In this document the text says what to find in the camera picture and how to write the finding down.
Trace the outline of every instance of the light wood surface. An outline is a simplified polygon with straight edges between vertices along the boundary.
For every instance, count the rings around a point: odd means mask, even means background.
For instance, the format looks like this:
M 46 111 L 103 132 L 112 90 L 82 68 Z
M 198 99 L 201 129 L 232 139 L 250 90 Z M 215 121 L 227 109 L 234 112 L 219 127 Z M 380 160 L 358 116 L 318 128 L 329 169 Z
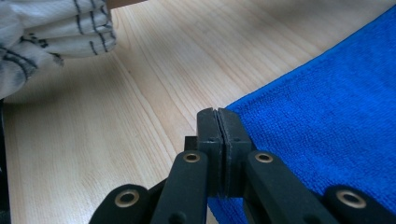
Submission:
M 114 10 L 114 51 L 67 60 L 6 100 L 13 223 L 88 223 L 114 188 L 151 188 L 195 135 L 198 111 L 257 90 L 394 3 L 150 0 Z

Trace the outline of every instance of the metal rivet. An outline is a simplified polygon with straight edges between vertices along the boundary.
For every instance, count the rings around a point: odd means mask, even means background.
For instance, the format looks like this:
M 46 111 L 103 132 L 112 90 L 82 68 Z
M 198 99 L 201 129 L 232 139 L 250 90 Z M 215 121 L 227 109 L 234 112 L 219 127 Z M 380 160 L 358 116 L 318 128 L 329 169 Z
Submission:
M 274 158 L 267 153 L 257 153 L 255 158 L 257 161 L 265 162 L 265 163 L 268 163 L 268 162 L 271 162 L 274 160 Z
M 353 208 L 365 208 L 367 206 L 366 201 L 364 201 L 361 196 L 347 189 L 338 190 L 336 192 L 336 196 L 341 203 L 344 203 Z
M 201 157 L 195 153 L 189 153 L 184 155 L 183 159 L 187 162 L 197 162 L 201 159 Z
M 130 200 L 128 202 L 125 202 L 124 200 L 122 200 L 121 198 L 125 195 L 132 195 L 133 196 L 132 200 Z M 125 207 L 130 207 L 130 206 L 136 204 L 138 201 L 139 201 L 139 192 L 137 192 L 137 190 L 135 190 L 135 189 L 126 189 L 117 195 L 114 203 L 118 207 L 125 208 Z

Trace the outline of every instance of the white fabric with black stripes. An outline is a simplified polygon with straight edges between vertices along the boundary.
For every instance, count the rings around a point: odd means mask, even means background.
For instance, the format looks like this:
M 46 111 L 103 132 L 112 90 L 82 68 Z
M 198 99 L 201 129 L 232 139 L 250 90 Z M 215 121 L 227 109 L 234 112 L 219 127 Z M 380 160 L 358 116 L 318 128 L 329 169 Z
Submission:
M 0 99 L 63 58 L 114 48 L 104 0 L 0 0 Z

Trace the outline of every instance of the blue towel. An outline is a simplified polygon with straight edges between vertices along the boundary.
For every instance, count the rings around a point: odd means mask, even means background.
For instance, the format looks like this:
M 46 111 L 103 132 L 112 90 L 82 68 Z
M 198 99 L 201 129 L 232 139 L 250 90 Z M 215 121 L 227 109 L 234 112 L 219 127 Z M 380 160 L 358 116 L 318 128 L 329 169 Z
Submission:
M 228 108 L 309 189 L 349 185 L 396 214 L 396 6 Z M 246 223 L 241 204 L 209 200 L 219 223 Z

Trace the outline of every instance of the black plastic part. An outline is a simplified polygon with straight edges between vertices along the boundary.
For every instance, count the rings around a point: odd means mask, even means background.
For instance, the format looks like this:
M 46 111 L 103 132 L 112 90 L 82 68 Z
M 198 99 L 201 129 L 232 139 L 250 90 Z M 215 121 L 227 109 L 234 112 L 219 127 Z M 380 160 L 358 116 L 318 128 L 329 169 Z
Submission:
M 224 194 L 230 198 L 242 197 L 246 182 L 244 162 L 255 147 L 237 114 L 223 108 L 219 108 L 218 113 L 225 142 Z
M 274 154 L 251 152 L 246 171 L 248 181 L 272 223 L 338 223 Z
M 209 159 L 209 197 L 223 197 L 223 148 L 218 112 L 213 108 L 201 110 L 197 114 L 197 149 Z
M 345 196 L 339 194 L 337 197 L 337 193 L 342 192 L 346 192 Z M 396 217 L 380 203 L 367 194 L 348 186 L 327 188 L 323 202 L 341 223 L 396 223 Z
M 197 150 L 197 137 L 185 136 L 184 137 L 184 150 Z
M 117 196 L 125 190 L 136 190 L 138 201 L 128 207 L 116 205 Z M 90 224 L 140 224 L 144 223 L 149 206 L 149 191 L 137 185 L 123 185 L 112 190 L 94 212 Z
M 245 188 L 244 195 L 244 212 L 247 218 L 247 223 L 249 224 L 267 224 L 271 223 L 270 218 L 268 217 L 267 212 L 264 207 L 262 207 L 262 203 L 260 202 L 259 197 L 257 196 L 256 191 L 253 187 L 247 182 L 247 186 Z
M 205 223 L 207 168 L 208 159 L 205 153 L 179 153 L 150 223 Z

